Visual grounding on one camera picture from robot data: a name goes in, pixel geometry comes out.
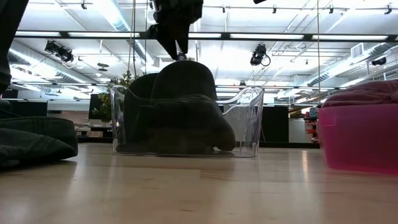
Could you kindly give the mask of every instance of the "black cabinet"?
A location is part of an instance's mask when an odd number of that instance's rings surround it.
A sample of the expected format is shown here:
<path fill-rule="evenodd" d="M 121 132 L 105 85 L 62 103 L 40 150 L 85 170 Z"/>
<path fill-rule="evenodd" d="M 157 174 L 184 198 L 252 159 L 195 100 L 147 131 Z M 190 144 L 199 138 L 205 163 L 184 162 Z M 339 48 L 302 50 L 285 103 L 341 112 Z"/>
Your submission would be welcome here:
<path fill-rule="evenodd" d="M 261 129 L 262 142 L 289 142 L 288 107 L 263 107 Z"/>

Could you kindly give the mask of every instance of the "ceiling-mounted camera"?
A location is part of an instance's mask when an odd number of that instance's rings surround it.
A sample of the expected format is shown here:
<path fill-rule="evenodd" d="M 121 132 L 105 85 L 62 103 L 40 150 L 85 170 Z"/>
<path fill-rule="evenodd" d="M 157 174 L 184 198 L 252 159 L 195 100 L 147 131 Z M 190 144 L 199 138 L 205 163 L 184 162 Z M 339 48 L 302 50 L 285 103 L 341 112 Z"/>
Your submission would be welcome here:
<path fill-rule="evenodd" d="M 379 60 L 374 60 L 372 61 L 372 65 L 376 66 L 376 65 L 385 65 L 387 63 L 387 58 L 386 57 L 382 57 Z"/>
<path fill-rule="evenodd" d="M 55 54 L 63 62 L 71 63 L 74 60 L 72 50 L 67 50 L 54 41 L 48 41 L 44 50 L 50 54 Z"/>
<path fill-rule="evenodd" d="M 264 65 L 262 61 L 266 57 L 269 59 L 269 63 L 267 65 Z M 271 64 L 271 58 L 267 55 L 267 48 L 265 44 L 259 44 L 256 47 L 256 50 L 253 52 L 253 55 L 250 59 L 250 64 L 252 66 L 263 65 L 265 67 Z"/>

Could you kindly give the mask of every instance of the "pink plastic bin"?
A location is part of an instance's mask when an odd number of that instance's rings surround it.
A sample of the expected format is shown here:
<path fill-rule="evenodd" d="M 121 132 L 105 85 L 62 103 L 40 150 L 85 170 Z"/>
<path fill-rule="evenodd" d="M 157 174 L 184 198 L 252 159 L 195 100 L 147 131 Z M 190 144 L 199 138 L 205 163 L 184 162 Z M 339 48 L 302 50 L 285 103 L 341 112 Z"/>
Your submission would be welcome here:
<path fill-rule="evenodd" d="M 398 174 L 398 104 L 323 108 L 318 126 L 330 167 Z"/>

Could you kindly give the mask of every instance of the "transparent container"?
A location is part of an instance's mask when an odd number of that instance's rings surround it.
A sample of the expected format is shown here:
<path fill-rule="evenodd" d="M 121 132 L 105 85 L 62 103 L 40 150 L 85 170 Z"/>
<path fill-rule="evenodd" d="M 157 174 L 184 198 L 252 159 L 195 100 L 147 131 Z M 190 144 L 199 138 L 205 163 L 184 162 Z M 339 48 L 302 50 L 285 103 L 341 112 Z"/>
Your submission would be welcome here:
<path fill-rule="evenodd" d="M 113 149 L 135 156 L 256 157 L 264 90 L 249 87 L 228 101 L 205 96 L 143 99 L 111 90 Z"/>

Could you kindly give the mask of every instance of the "dark cushion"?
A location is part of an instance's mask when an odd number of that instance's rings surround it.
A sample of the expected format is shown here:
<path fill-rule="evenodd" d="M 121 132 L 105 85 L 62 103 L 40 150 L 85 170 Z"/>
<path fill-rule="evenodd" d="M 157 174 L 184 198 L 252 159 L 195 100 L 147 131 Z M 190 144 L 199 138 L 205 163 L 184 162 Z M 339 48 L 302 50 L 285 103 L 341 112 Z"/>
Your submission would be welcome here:
<path fill-rule="evenodd" d="M 174 62 L 158 75 L 146 76 L 133 82 L 125 96 L 126 143 L 141 152 L 172 154 L 234 149 L 234 131 L 216 103 L 215 81 L 207 67 Z"/>
<path fill-rule="evenodd" d="M 0 119 L 0 165 L 47 162 L 77 156 L 75 125 L 60 118 Z"/>

